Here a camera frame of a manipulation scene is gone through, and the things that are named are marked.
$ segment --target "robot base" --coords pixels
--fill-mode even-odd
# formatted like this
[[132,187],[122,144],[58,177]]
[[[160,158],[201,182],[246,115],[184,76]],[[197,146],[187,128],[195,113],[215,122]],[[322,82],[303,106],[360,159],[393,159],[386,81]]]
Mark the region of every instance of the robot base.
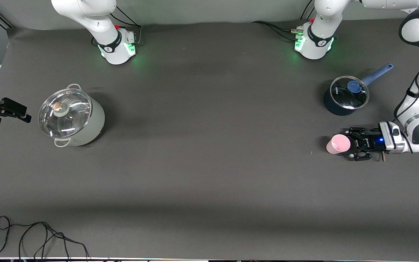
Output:
[[[297,27],[299,30],[303,30],[303,32],[307,32],[311,22],[306,22],[303,25]],[[326,55],[326,52],[331,50],[332,42],[334,38],[323,47],[317,47],[315,42],[308,37],[307,33],[304,33],[295,43],[294,50],[298,53],[301,53],[305,58],[316,60],[322,58]]]
[[123,64],[135,55],[136,46],[133,32],[129,32],[123,28],[119,28],[118,32],[122,35],[122,40],[113,53],[106,53],[98,46],[101,55],[106,58],[106,61],[113,65]]

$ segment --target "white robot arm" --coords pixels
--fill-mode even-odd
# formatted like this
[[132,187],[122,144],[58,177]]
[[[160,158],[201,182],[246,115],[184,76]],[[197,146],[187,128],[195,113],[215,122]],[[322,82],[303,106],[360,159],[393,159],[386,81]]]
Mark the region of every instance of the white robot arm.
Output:
[[[324,18],[324,13],[329,15],[326,17],[328,19],[334,16],[332,13],[324,12],[324,10],[328,10],[326,4],[330,1],[316,0],[316,2],[320,2],[319,4],[315,4],[316,8],[324,8],[319,10],[321,14],[316,17],[313,24],[306,23],[305,25],[302,25],[303,27],[308,26],[311,28],[308,29],[308,33],[314,34],[313,38],[311,38],[309,34],[305,34],[304,38],[306,40],[303,44],[303,48],[307,47],[308,49],[305,49],[304,51],[309,50],[309,52],[304,52],[302,54],[306,57],[309,56],[318,59],[326,53],[327,45],[318,47],[317,43],[319,43],[319,41],[315,39],[316,35],[324,34],[326,38],[323,38],[323,40],[327,41],[328,37],[332,37],[337,23],[334,23],[334,30],[314,31],[321,27],[327,27],[327,24],[332,24],[330,20],[326,23],[324,22],[324,20],[326,20]],[[389,2],[392,3],[392,1],[389,0],[361,0],[361,2],[366,7],[380,7],[384,9],[389,8]],[[419,5],[419,0],[412,2],[414,5]],[[410,13],[400,25],[399,36],[405,43],[419,47],[419,7],[412,8],[410,1],[399,1],[398,3],[395,3],[395,6],[391,4],[390,7],[392,9],[405,9]],[[395,109],[394,117],[395,120],[400,122],[402,130],[397,124],[394,124],[394,122],[380,122],[378,128],[370,130],[370,132],[366,132],[363,128],[350,128],[346,131],[345,135],[352,141],[352,148],[349,152],[352,153],[351,156],[354,156],[356,160],[366,160],[371,158],[369,152],[419,152],[419,72],[414,77],[404,99]]]
[[56,12],[83,25],[98,42],[101,55],[111,64],[122,64],[135,55],[135,35],[116,28],[106,16],[116,0],[51,0]]

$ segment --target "pot lid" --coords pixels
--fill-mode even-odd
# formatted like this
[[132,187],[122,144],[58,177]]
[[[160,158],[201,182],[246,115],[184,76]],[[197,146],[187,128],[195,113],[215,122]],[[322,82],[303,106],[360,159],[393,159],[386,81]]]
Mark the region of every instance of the pot lid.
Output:
[[66,138],[80,131],[90,119],[92,102],[79,89],[57,91],[43,103],[38,113],[42,131],[52,138]]
[[332,100],[340,107],[355,110],[368,103],[370,98],[368,87],[358,78],[341,76],[330,86]]

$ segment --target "pot handle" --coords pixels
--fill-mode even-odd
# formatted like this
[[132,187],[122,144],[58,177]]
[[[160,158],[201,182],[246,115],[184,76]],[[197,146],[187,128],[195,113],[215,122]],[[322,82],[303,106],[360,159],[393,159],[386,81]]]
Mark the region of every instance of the pot handle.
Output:
[[[55,146],[57,146],[57,147],[65,147],[65,146],[68,146],[71,141],[72,141],[71,138],[68,138],[68,139],[55,139]],[[66,143],[65,144],[58,144],[57,142],[66,142]]]
[[79,84],[70,84],[70,85],[67,86],[67,88],[78,89],[78,90],[82,91],[82,88],[80,87]]

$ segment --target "pink cup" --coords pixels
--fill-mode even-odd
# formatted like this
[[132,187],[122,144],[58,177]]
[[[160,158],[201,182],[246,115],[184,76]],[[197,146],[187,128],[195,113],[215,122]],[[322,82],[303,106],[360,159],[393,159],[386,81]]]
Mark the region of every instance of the pink cup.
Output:
[[350,140],[344,135],[335,135],[327,143],[326,150],[331,154],[339,154],[350,149]]

